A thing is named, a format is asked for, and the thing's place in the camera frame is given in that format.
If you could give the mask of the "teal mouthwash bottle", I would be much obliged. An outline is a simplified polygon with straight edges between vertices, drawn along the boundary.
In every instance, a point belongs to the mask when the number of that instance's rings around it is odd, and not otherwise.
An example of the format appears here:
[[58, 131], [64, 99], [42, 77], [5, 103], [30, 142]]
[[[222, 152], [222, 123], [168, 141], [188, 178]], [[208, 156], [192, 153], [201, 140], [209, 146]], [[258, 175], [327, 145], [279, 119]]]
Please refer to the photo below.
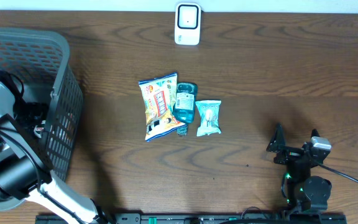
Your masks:
[[181, 82], [177, 84], [173, 115], [178, 121], [185, 123], [183, 127], [177, 129], [177, 134], [181, 137], [187, 135], [188, 125], [194, 121], [197, 92], [198, 87], [194, 83]]

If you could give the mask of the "grey plastic shopping basket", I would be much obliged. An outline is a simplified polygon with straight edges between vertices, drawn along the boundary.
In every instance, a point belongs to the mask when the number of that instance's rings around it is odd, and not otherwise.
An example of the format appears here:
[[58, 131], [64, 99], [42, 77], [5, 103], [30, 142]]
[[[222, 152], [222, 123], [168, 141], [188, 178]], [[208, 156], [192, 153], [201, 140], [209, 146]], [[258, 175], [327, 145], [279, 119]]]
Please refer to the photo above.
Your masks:
[[[65, 181], [83, 107], [83, 93], [68, 64], [70, 48], [55, 32], [0, 27], [0, 70], [24, 84], [24, 100], [48, 106], [38, 143]], [[0, 211], [26, 200], [0, 199]]]

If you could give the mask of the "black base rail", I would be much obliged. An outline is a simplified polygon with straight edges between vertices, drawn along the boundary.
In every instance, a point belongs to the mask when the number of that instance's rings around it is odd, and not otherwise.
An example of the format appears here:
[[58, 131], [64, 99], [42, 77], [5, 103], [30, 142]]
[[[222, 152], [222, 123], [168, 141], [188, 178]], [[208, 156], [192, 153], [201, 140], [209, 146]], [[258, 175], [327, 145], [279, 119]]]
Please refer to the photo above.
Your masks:
[[293, 214], [288, 218], [279, 214], [257, 212], [240, 214], [139, 214], [117, 213], [112, 216], [117, 224], [219, 224], [219, 223], [318, 223], [346, 224], [344, 215]]

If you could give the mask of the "white barcode scanner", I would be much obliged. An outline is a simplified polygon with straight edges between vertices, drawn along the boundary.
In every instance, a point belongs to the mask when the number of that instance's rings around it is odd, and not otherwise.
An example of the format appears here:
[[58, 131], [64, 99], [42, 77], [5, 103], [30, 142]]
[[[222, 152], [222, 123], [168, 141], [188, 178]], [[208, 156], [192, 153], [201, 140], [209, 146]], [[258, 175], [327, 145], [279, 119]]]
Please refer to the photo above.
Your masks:
[[201, 34], [201, 7], [181, 2], [175, 11], [174, 40], [178, 45], [198, 45]]

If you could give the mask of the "small white red packet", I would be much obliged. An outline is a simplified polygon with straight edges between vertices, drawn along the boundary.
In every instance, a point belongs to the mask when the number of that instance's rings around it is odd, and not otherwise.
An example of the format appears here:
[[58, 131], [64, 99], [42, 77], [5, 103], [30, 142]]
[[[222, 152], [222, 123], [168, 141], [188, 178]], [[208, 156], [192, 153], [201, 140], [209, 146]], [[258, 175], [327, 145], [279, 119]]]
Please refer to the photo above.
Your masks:
[[34, 127], [34, 135], [39, 139], [42, 137], [43, 131], [44, 131], [44, 125], [43, 124], [36, 125]]

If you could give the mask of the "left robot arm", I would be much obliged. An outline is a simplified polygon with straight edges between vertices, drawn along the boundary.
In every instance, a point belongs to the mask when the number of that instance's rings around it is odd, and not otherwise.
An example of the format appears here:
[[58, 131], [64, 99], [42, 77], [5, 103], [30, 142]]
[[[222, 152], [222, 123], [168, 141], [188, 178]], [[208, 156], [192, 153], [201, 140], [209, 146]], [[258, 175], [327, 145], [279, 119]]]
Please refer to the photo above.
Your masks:
[[24, 92], [18, 76], [0, 70], [0, 199], [35, 202], [67, 223], [115, 223], [53, 171], [38, 143], [48, 106], [26, 102]]

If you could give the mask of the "teal wet wipes pack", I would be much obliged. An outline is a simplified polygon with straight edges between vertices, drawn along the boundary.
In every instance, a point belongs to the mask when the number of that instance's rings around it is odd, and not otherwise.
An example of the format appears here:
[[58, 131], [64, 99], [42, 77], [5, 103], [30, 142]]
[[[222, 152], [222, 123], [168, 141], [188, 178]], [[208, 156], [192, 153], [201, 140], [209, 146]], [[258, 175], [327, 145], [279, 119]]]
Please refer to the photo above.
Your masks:
[[200, 126], [196, 135], [198, 137], [210, 134], [221, 134], [219, 128], [219, 108], [221, 100], [201, 100], [196, 102], [200, 114]]

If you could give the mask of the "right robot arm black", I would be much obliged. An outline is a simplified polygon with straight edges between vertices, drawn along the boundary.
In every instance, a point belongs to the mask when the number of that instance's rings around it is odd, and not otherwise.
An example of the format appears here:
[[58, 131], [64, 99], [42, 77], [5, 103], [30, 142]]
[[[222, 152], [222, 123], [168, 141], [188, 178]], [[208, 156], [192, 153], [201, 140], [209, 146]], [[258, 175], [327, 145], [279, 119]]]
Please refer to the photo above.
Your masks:
[[329, 140], [322, 138], [316, 129], [301, 147], [287, 146], [282, 125], [276, 125], [266, 151], [276, 154], [274, 163], [286, 166], [281, 192], [288, 203], [288, 210], [283, 212], [287, 220], [292, 215], [319, 214], [327, 210], [332, 183], [312, 176], [311, 169], [323, 163], [331, 148]]

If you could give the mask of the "yellow snack bag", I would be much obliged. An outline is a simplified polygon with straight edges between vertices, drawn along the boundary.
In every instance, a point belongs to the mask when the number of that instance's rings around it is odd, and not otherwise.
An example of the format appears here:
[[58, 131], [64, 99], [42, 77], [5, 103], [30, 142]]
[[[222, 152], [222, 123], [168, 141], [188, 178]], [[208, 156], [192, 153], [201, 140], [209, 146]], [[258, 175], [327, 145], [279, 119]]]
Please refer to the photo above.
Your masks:
[[141, 80], [138, 84], [145, 105], [145, 140], [147, 142], [186, 126], [173, 115], [177, 93], [177, 73]]

